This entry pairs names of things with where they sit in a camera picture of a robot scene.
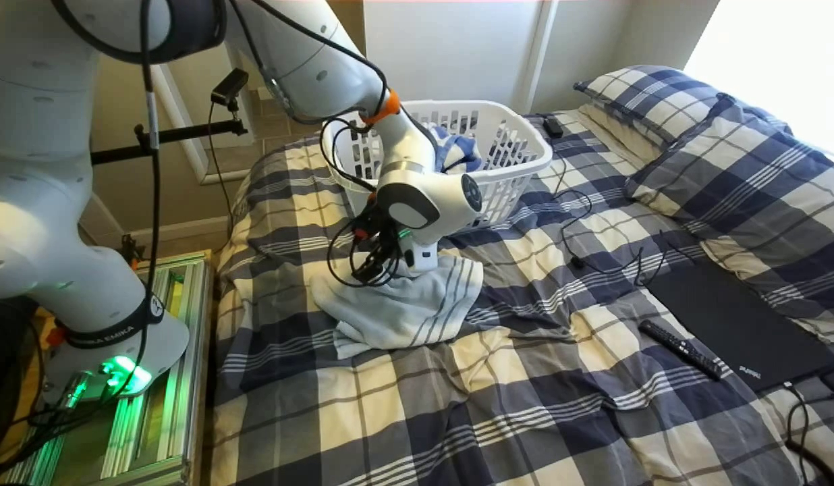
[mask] white laundry basket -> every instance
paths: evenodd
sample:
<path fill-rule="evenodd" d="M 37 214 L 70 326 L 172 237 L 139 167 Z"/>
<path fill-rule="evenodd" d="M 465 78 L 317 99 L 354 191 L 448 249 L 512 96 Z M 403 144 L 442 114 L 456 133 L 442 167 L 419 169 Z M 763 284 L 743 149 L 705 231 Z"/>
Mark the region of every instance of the white laundry basket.
<path fill-rule="evenodd" d="M 406 103 L 406 107 L 423 128 L 442 128 L 450 136 L 475 140 L 484 167 L 471 175 L 484 194 L 484 214 L 472 226 L 492 226 L 508 219 L 518 207 L 518 196 L 533 175 L 550 161 L 550 145 L 545 138 L 526 118 L 499 103 L 414 99 Z M 330 128 L 323 129 L 322 144 L 342 172 L 369 183 L 377 182 L 383 144 L 376 133 L 340 133 Z M 337 169 L 332 169 L 332 179 L 345 188 L 352 210 L 359 214 L 369 191 L 342 179 Z"/>

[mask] white cloth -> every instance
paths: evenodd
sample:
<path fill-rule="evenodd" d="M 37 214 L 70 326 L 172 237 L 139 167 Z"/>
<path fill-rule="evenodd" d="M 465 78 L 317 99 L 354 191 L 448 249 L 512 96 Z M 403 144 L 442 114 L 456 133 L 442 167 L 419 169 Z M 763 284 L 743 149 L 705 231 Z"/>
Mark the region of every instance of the white cloth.
<path fill-rule="evenodd" d="M 435 271 L 394 276 L 383 285 L 342 285 L 322 272 L 311 277 L 311 296 L 337 319 L 337 358 L 349 358 L 456 338 L 480 285 L 480 263 L 441 253 Z"/>

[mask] cloth on bed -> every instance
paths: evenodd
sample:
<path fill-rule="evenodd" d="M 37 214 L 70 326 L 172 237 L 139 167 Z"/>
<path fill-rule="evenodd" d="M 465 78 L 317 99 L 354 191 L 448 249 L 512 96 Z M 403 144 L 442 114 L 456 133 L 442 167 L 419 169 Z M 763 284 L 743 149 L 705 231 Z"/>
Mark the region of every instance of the cloth on bed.
<path fill-rule="evenodd" d="M 369 349 L 414 349 L 454 341 L 484 285 L 484 265 L 441 253 L 438 268 L 399 271 L 383 285 L 349 285 L 314 276 L 314 303 L 337 319 L 337 358 Z"/>
<path fill-rule="evenodd" d="M 337 358 L 334 319 L 309 296 L 345 219 L 340 188 L 317 145 L 255 167 L 222 258 L 210 483 L 798 479 L 785 393 L 757 402 L 738 375 L 707 381 L 639 338 L 639 319 L 677 326 L 642 284 L 696 258 L 696 242 L 630 203 L 634 167 L 576 114 L 560 118 L 556 161 L 522 207 L 441 245 L 484 263 L 462 335 L 354 358 Z M 813 404 L 813 430 L 809 447 L 834 450 L 831 402 Z"/>

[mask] plaid pillow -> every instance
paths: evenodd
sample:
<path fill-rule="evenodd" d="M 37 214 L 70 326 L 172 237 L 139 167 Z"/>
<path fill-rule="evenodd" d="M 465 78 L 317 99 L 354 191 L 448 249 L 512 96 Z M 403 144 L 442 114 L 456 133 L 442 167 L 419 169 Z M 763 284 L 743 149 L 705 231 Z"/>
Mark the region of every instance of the plaid pillow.
<path fill-rule="evenodd" d="M 616 118 L 632 123 L 639 136 L 662 149 L 682 138 L 692 128 L 701 123 L 716 103 L 727 96 L 709 83 L 662 64 L 620 67 L 597 76 L 589 83 L 576 83 L 576 88 L 604 103 Z M 773 123 L 773 129 L 792 133 L 785 122 L 770 115 L 767 111 L 739 99 L 735 103 L 743 105 L 747 115 Z"/>
<path fill-rule="evenodd" d="M 632 196 L 686 223 L 776 308 L 834 341 L 834 161 L 731 96 L 713 114 L 632 175 Z"/>

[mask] green light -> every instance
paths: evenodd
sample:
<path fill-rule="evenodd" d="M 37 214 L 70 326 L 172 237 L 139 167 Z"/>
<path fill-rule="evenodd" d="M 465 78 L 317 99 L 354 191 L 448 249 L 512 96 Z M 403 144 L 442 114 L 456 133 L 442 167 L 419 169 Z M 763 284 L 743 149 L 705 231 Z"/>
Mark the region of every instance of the green light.
<path fill-rule="evenodd" d="M 67 396 L 67 407 L 78 404 L 81 396 L 87 393 L 87 389 L 89 389 L 87 381 L 75 383 L 75 389 L 74 389 L 70 396 Z"/>
<path fill-rule="evenodd" d="M 152 373 L 139 368 L 130 356 L 113 356 L 103 362 L 99 369 L 109 375 L 113 392 L 139 393 L 152 383 Z"/>

